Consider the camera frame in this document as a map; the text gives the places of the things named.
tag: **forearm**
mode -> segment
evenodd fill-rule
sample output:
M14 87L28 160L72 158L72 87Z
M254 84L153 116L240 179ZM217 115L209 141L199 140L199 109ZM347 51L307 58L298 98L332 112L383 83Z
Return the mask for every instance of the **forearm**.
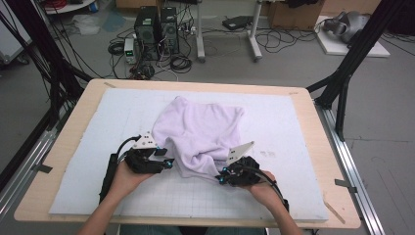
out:
M272 213L272 216L274 216L275 221L278 223L281 235L302 234L302 232L297 227L296 223L291 218L290 214L287 212L284 205L280 201L277 201L277 203L267 206L267 208Z
M120 201L121 199L117 197L107 196L91 214L77 234L103 235Z

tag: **person's left hand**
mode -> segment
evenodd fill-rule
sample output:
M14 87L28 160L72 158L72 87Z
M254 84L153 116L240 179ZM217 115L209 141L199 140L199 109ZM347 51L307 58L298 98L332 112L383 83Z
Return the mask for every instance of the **person's left hand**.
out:
M117 199L121 200L132 191L134 191L141 182L150 178L151 176L153 176L151 173L134 173L131 171L125 161L121 161L121 163L119 163L118 167L116 168L115 177L113 183L111 184L108 196L116 197Z

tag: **wooden table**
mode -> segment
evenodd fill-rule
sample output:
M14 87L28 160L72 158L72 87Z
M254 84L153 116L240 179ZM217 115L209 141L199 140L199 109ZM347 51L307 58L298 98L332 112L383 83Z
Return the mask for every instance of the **wooden table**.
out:
M133 88L146 90L183 90L244 94L286 95L293 100L308 154L314 167L329 220L323 223L303 223L302 228L357 228L360 219L351 196L345 187L335 185L335 179L343 176L335 159L329 140L324 132L312 99L304 88L273 87L254 85L185 83L163 81L126 81L94 79L89 82L82 97L69 117L44 164L51 166L50 173L37 173L29 189L15 212L16 220L24 221L85 221L85 215L51 215L48 213L57 194L64 172L73 156L83 132L93 117L101 97L108 88ZM242 219L204 218L153 218L114 216L114 223L150 223L201 226L266 226L276 227L276 223Z

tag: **black post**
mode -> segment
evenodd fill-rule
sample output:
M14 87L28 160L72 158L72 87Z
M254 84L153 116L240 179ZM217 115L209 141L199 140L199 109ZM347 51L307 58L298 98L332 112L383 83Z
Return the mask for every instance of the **black post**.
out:
M339 108L336 120L336 131L339 137L344 140L343 126L346 111L346 96L348 83L354 72L369 54L372 47L382 36L388 24L398 13L402 6L410 0L382 0L376 8L373 16L358 35L356 41L346 54L338 69L327 78L318 81L307 87L309 92L326 86L320 97L315 99L316 105L323 109L331 109L333 102L339 95Z

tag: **hand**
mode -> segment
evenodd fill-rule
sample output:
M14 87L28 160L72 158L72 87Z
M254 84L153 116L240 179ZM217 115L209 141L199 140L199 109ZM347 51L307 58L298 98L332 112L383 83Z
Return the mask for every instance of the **hand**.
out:
M134 173L125 161L121 161L116 168L115 177L107 197L115 197L121 200L134 191L141 182L151 176L153 176L151 173Z
M275 181L275 176L269 171L263 171L271 180ZM257 184L243 187L250 191L254 198L267 208L274 206L275 204L282 204L280 198L272 189L268 182L261 181Z

